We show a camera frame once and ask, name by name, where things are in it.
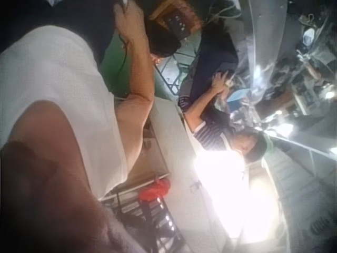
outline hand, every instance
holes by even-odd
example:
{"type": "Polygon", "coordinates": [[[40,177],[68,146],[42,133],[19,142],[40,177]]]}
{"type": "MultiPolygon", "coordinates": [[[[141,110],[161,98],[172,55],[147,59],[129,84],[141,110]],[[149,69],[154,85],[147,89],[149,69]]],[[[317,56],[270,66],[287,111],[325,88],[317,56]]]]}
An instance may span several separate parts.
{"type": "Polygon", "coordinates": [[[119,4],[115,4],[114,12],[116,27],[129,42],[134,43],[146,38],[143,11],[133,0],[129,0],[124,11],[119,4]]]}
{"type": "Polygon", "coordinates": [[[223,75],[221,73],[216,73],[215,76],[213,77],[211,90],[215,94],[221,93],[221,98],[226,98],[226,96],[229,93],[229,88],[226,85],[227,74],[228,74],[228,71],[224,73],[223,75]]]}

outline skin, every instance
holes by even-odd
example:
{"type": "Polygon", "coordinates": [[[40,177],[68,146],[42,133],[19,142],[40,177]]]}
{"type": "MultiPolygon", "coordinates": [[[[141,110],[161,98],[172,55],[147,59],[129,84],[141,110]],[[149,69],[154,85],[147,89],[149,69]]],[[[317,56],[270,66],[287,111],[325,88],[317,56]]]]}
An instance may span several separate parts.
{"type": "MultiPolygon", "coordinates": [[[[223,100],[227,99],[229,88],[226,84],[227,72],[221,75],[216,73],[213,76],[212,86],[200,98],[198,98],[191,107],[185,112],[184,117],[192,132],[203,123],[201,115],[209,102],[215,97],[220,96],[223,100]]],[[[243,155],[249,153],[255,146],[257,139],[254,136],[238,134],[231,141],[234,150],[240,151],[243,155]]]]}
{"type": "MultiPolygon", "coordinates": [[[[154,101],[153,68],[141,9],[129,1],[125,11],[115,6],[114,12],[117,29],[131,48],[132,67],[131,93],[111,113],[116,113],[131,169],[154,101]]],[[[3,167],[2,211],[21,224],[20,230],[54,245],[56,252],[143,252],[91,193],[76,137],[56,104],[30,105],[15,123],[1,158],[7,168],[19,168],[3,167]],[[57,251],[60,242],[72,246],[57,251]]]]}

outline white cloth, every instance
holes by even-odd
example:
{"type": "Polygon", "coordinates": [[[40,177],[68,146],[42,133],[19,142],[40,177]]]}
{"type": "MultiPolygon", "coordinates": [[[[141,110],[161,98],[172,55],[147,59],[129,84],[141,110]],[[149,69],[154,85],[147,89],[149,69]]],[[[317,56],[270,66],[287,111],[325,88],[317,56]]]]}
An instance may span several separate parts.
{"type": "Polygon", "coordinates": [[[1,147],[29,105],[51,101],[72,126],[95,197],[102,198],[126,180],[128,169],[114,96],[97,70],[91,49],[76,34],[44,26],[3,52],[0,99],[1,147]]]}

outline man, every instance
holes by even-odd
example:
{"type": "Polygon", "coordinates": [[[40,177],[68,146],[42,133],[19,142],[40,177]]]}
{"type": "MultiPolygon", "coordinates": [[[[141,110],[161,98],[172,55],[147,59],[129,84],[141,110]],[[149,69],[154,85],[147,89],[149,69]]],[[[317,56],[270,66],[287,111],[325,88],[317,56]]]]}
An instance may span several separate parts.
{"type": "Polygon", "coordinates": [[[0,55],[2,250],[144,252],[98,201],[126,180],[154,101],[143,13],[133,1],[124,10],[68,2],[86,2],[83,13],[32,23],[0,55]],[[113,12],[132,54],[131,92],[117,108],[96,63],[111,40],[96,36],[111,34],[113,12]],[[109,18],[107,31],[95,27],[109,18]]]}
{"type": "Polygon", "coordinates": [[[193,136],[205,150],[234,149],[247,162],[260,159],[266,151],[263,135],[235,132],[226,104],[226,83],[238,64],[235,47],[223,24],[210,23],[203,28],[200,50],[181,85],[179,106],[193,136]]]}

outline red object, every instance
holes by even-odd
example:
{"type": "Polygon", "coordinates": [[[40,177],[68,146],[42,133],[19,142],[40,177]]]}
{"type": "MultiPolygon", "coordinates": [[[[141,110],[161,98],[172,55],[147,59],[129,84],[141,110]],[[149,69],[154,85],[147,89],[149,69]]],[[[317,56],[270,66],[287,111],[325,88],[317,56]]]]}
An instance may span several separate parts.
{"type": "Polygon", "coordinates": [[[139,199],[149,202],[157,198],[163,198],[169,192],[170,187],[171,183],[168,179],[157,180],[139,194],[139,199]]]}

